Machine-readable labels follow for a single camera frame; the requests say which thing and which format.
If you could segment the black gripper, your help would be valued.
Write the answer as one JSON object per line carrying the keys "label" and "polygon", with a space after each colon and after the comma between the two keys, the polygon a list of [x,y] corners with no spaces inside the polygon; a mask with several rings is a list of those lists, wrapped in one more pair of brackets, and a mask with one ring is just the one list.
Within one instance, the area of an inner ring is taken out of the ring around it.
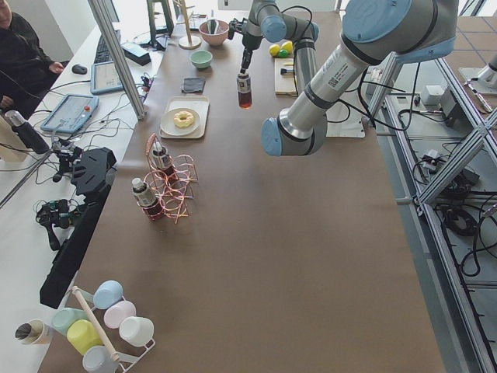
{"label": "black gripper", "polygon": [[242,36],[242,44],[244,46],[242,54],[242,64],[240,67],[241,73],[246,73],[252,60],[252,52],[259,49],[259,36],[245,33]]}

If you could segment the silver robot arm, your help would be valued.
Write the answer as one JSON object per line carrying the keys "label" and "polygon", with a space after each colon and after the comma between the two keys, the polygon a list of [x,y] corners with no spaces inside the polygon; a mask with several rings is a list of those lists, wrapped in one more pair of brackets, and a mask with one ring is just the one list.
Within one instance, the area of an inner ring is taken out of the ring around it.
{"label": "silver robot arm", "polygon": [[342,19],[338,47],[321,67],[315,61],[315,41],[321,35],[310,20],[289,16],[274,1],[254,1],[248,18],[230,21],[228,35],[242,35],[245,47],[241,71],[262,40],[294,45],[299,96],[291,107],[262,125],[262,146],[268,155],[310,155],[323,144],[325,114],[371,65],[390,53],[401,63],[430,61],[454,48],[456,1],[351,1]]}

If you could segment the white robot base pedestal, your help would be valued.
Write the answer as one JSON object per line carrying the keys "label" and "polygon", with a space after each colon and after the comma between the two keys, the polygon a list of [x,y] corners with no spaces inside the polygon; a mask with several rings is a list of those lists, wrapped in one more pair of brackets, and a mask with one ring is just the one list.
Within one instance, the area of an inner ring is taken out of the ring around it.
{"label": "white robot base pedestal", "polygon": [[351,113],[346,120],[346,113],[327,113],[328,138],[364,138],[366,133],[361,121],[361,115]]}

